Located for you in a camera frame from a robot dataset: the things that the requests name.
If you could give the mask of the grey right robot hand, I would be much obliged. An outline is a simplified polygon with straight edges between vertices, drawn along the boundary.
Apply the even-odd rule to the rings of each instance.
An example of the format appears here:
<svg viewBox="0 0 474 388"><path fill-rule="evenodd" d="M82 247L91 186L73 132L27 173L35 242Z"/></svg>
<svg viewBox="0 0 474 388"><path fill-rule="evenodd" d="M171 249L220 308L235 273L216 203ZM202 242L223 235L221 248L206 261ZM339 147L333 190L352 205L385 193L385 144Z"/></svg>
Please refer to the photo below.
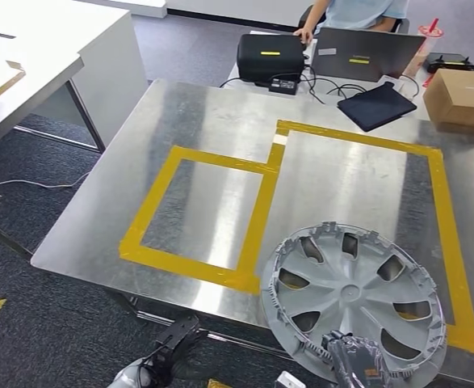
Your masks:
<svg viewBox="0 0 474 388"><path fill-rule="evenodd" d="M393 386L379 345L373 340L330 331L322 337L321 345L330 354L332 370L339 387Z"/></svg>

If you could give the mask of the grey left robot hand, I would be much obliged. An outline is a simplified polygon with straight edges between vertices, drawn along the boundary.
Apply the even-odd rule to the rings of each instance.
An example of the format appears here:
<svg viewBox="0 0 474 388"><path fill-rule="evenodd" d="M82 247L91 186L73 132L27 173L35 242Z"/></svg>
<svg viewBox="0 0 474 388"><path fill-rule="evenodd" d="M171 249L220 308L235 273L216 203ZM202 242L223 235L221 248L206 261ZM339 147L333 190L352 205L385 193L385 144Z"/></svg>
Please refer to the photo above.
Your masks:
<svg viewBox="0 0 474 388"><path fill-rule="evenodd" d="M213 369L195 360L195 345L181 345L172 355L171 375L181 380L207 379Z"/></svg>

